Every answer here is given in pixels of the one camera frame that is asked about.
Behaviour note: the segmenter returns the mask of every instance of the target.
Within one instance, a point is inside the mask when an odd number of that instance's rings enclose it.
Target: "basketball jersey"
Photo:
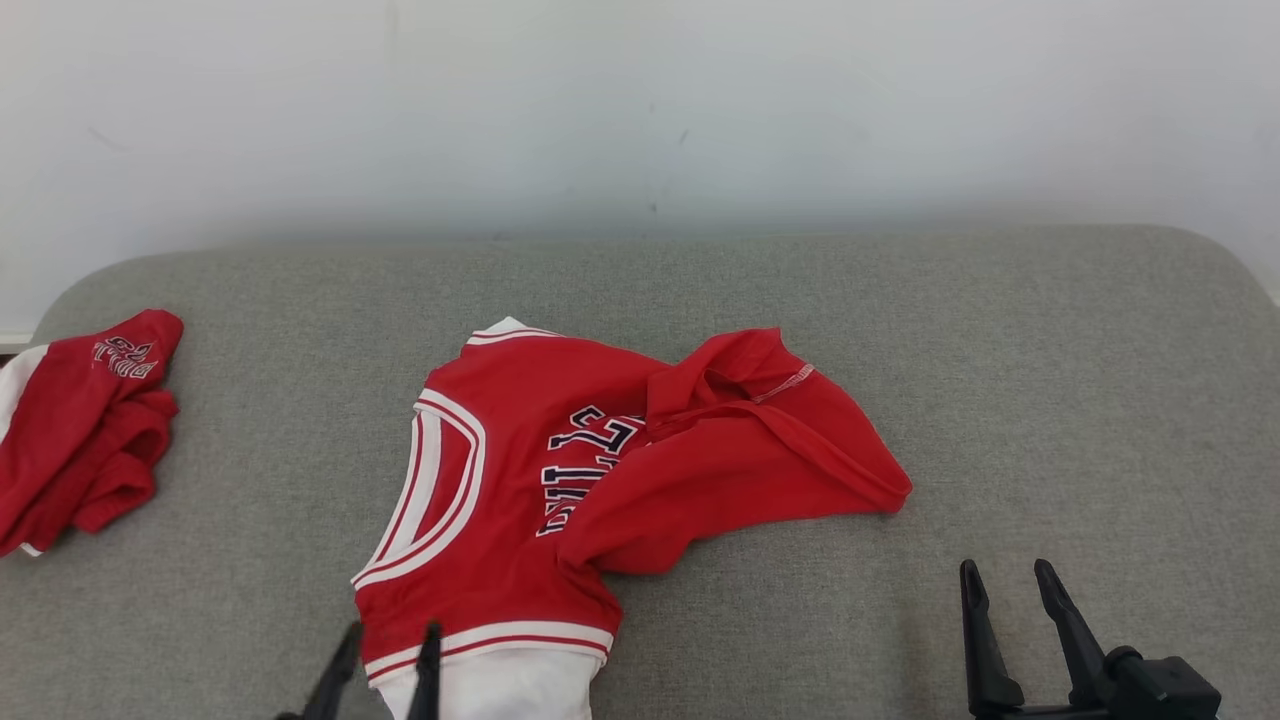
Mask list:
[[[668,365],[507,318],[428,377],[415,411],[403,491],[352,579],[365,670],[397,719],[430,620],[442,717],[590,717],[622,620],[602,571],[663,573],[751,524],[895,512],[911,489],[777,329]]]

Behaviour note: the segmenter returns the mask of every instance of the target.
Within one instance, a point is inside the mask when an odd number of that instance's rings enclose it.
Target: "folded red garment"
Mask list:
[[[145,310],[0,369],[0,555],[38,555],[68,525],[96,533],[151,498],[178,413],[157,386],[182,329]]]

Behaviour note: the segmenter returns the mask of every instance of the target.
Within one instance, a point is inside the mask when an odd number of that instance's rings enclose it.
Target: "clothing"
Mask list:
[[[352,580],[370,685],[398,719],[429,620],[445,633],[442,717],[589,717],[622,620],[602,571],[662,573],[756,523],[895,512],[911,489],[777,329],[672,366],[507,318],[415,410],[404,489]]]
[[[145,310],[0,369],[0,555],[40,555],[68,525],[97,533],[152,497],[178,413],[159,384],[182,329]]]

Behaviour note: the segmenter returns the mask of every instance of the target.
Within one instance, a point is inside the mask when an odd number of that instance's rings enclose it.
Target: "red fabric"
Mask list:
[[[96,533],[151,498],[178,413],[156,388],[182,331],[175,315],[145,310],[50,343],[0,442],[0,555],[44,552],[70,524]]]
[[[662,573],[691,541],[758,523],[896,512],[911,491],[777,329],[714,337],[675,366],[534,328],[476,333],[416,409],[407,489],[353,579],[374,684],[412,665],[429,619],[444,655],[531,639],[504,623],[607,655],[622,610],[600,571]]]

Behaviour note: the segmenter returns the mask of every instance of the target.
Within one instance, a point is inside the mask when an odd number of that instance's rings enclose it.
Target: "white wall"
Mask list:
[[[1277,29],[1275,0],[0,0],[0,332],[264,218],[1157,222],[1276,291]]]

